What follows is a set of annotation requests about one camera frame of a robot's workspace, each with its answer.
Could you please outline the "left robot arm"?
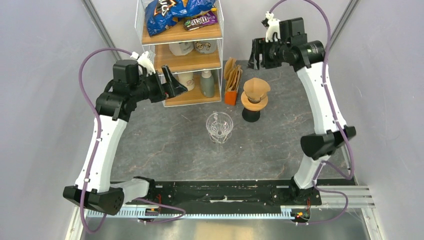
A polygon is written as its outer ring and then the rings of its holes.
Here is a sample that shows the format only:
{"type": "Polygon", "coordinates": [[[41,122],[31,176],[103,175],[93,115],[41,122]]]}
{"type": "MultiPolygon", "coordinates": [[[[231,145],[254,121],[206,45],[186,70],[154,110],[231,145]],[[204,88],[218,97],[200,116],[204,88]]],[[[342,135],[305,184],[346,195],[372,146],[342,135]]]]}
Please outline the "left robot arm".
{"type": "Polygon", "coordinates": [[[112,67],[113,78],[95,101],[93,134],[83,168],[73,185],[64,187],[62,196],[84,209],[116,215],[123,204],[139,198],[152,204],[157,198],[154,180],[136,176],[111,183],[111,170],[121,136],[137,103],[161,102],[177,97],[187,88],[179,83],[168,65],[158,73],[148,72],[147,64],[136,60],[119,60],[112,67]]]}

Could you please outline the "round wooden dripper stand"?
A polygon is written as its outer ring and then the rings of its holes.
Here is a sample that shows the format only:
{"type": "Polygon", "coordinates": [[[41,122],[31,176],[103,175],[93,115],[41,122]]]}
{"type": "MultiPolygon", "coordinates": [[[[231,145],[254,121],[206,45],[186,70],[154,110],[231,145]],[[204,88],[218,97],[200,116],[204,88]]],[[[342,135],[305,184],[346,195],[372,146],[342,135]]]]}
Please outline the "round wooden dripper stand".
{"type": "Polygon", "coordinates": [[[244,106],[244,108],[246,108],[249,111],[253,111],[253,112],[261,111],[267,106],[268,102],[269,102],[268,96],[262,99],[259,103],[252,103],[249,101],[245,91],[241,94],[241,103],[244,106]]]}

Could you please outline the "glass carafe with brown band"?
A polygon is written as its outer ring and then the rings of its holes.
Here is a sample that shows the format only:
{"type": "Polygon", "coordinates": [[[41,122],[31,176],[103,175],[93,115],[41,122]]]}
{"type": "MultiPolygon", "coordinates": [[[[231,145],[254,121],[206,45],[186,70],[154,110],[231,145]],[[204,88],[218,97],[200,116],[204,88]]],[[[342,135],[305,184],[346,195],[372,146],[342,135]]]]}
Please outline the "glass carafe with brown band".
{"type": "Polygon", "coordinates": [[[224,144],[231,136],[232,136],[231,132],[224,135],[214,135],[211,133],[209,134],[209,137],[214,144],[224,144]]]}

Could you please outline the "clear glass dripper with handle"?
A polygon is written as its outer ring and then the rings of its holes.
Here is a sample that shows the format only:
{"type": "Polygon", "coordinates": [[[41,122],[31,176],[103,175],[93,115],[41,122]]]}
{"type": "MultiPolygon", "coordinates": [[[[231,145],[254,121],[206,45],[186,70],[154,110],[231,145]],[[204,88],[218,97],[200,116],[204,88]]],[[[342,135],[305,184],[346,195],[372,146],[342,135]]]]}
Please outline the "clear glass dripper with handle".
{"type": "Polygon", "coordinates": [[[233,120],[225,112],[214,111],[206,119],[206,130],[209,134],[226,135],[232,132],[233,128],[233,120]]]}

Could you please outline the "black coffee server pot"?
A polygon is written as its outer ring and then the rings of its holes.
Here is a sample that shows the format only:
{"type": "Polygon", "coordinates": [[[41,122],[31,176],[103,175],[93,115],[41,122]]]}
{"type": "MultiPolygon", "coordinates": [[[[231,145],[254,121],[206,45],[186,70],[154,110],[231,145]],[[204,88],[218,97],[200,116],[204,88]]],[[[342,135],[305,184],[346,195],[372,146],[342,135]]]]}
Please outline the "black coffee server pot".
{"type": "Polygon", "coordinates": [[[258,121],[261,117],[261,112],[260,111],[252,111],[249,110],[247,108],[244,108],[242,110],[242,118],[249,123],[254,123],[256,121],[258,121]]]}

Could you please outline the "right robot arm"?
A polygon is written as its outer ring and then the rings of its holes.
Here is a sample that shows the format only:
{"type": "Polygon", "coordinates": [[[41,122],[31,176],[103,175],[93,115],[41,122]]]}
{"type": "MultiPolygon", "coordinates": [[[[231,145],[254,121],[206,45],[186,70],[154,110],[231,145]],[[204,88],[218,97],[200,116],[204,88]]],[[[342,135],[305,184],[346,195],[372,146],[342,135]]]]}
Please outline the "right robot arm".
{"type": "Polygon", "coordinates": [[[288,63],[301,80],[313,116],[314,133],[301,137],[304,155],[282,195],[284,202],[300,205],[318,194],[313,183],[321,164],[356,135],[356,128],[347,125],[333,99],[325,47],[319,40],[308,41],[303,18],[279,20],[268,13],[261,23],[266,35],[253,39],[248,67],[273,69],[288,63]]]}

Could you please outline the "brown paper coffee filter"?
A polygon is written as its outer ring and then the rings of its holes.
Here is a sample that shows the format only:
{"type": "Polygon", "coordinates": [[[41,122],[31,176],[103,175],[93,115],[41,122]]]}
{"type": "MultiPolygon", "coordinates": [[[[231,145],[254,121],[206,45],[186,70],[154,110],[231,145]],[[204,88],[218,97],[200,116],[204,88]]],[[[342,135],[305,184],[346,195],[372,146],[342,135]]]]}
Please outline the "brown paper coffee filter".
{"type": "Polygon", "coordinates": [[[261,78],[251,78],[244,83],[243,91],[247,96],[262,96],[264,94],[268,95],[268,92],[271,91],[270,85],[261,78]]]}

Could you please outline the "clear ribbed glass dripper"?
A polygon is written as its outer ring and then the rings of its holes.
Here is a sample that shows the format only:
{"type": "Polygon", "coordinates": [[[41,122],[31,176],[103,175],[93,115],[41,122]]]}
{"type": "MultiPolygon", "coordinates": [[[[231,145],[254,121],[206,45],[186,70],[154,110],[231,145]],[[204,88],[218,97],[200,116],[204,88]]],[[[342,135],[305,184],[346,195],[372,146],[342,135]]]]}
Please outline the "clear ribbed glass dripper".
{"type": "Polygon", "coordinates": [[[261,96],[247,96],[247,99],[252,104],[258,104],[261,101],[263,101],[264,99],[266,99],[267,97],[268,97],[267,94],[263,94],[261,96]]]}

